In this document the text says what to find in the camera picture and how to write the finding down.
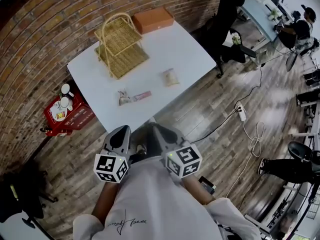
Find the cup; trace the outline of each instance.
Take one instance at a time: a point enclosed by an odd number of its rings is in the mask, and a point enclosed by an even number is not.
[[[61,92],[64,95],[70,95],[72,98],[75,96],[72,92],[70,92],[70,85],[65,83],[64,85],[62,85],[61,87]]]
[[[73,102],[71,99],[69,99],[68,97],[62,97],[61,100],[60,100],[60,106],[62,108],[67,108],[69,111],[72,111],[73,110]]]

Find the orange box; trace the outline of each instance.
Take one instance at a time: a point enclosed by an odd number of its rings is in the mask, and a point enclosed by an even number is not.
[[[164,7],[138,12],[132,16],[132,21],[140,34],[169,27],[174,23],[174,17]]]

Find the white cable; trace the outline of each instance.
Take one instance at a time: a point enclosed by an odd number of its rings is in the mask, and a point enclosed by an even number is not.
[[[262,129],[262,134],[261,134],[261,136],[259,136],[259,132],[258,132],[258,125],[259,125],[259,123],[263,124],[263,129]],[[253,137],[253,138],[251,138],[251,137],[248,135],[248,133],[247,133],[247,131],[246,131],[246,129],[245,129],[245,121],[243,121],[243,130],[244,130],[245,134],[247,135],[247,137],[251,140],[251,141],[250,141],[250,148],[252,148],[252,151],[251,151],[251,154],[250,154],[250,156],[249,156],[248,161],[247,161],[246,164],[245,164],[244,169],[242,170],[242,172],[240,173],[240,175],[238,176],[238,178],[236,179],[236,181],[235,181],[235,182],[233,183],[233,185],[231,186],[229,192],[226,194],[226,196],[225,196],[226,198],[228,198],[228,195],[230,194],[231,190],[233,189],[233,187],[235,186],[235,184],[238,182],[238,180],[240,179],[241,175],[245,172],[245,170],[246,170],[246,168],[247,168],[247,166],[248,166],[248,163],[249,163],[252,155],[254,155],[256,158],[260,157],[260,155],[261,155],[261,139],[262,139],[263,136],[264,136],[265,124],[264,124],[263,122],[260,122],[260,121],[256,123],[256,136]],[[259,154],[258,154],[258,155],[255,154],[255,147],[256,147],[257,144],[259,144]]]

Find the shoe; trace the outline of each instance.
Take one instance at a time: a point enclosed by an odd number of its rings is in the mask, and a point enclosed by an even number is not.
[[[301,105],[300,100],[298,100],[298,94],[295,95],[295,101],[296,101],[296,105],[297,105],[297,106],[300,106],[300,105]]]
[[[260,176],[266,173],[264,170],[262,170],[262,168],[265,166],[265,163],[266,163],[267,161],[268,161],[267,159],[262,158],[262,160],[261,160],[261,162],[260,162],[260,165],[259,165],[259,167],[258,167],[258,174],[259,174]]]
[[[135,153],[138,155],[146,155],[147,149],[143,144],[138,144],[135,149]]]

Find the marker cube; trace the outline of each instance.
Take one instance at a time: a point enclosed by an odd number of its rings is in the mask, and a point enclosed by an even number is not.
[[[180,179],[199,171],[202,156],[195,144],[165,154],[165,167]]]
[[[129,166],[124,156],[96,154],[93,171],[104,182],[120,183]]]

